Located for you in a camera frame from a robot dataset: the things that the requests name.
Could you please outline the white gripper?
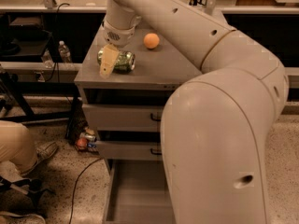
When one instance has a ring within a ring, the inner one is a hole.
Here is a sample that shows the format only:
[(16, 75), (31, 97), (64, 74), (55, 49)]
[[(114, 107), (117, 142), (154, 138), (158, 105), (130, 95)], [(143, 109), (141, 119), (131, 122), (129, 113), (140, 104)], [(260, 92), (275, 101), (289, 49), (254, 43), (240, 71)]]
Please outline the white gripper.
[(117, 29), (107, 20), (102, 22), (102, 26), (104, 28), (104, 39), (109, 44), (101, 49), (100, 76), (108, 78), (114, 69), (120, 53), (117, 47), (122, 48), (130, 43), (134, 36), (135, 28)]

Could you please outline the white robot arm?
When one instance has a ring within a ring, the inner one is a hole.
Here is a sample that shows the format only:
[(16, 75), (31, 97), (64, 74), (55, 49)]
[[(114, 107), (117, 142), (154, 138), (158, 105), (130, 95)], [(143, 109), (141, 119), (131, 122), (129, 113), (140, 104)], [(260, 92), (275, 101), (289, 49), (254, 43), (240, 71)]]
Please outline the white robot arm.
[(229, 24), (179, 0), (108, 0), (106, 22), (139, 15), (199, 71), (161, 121), (177, 224), (270, 224), (264, 144), (289, 92), (281, 61)]

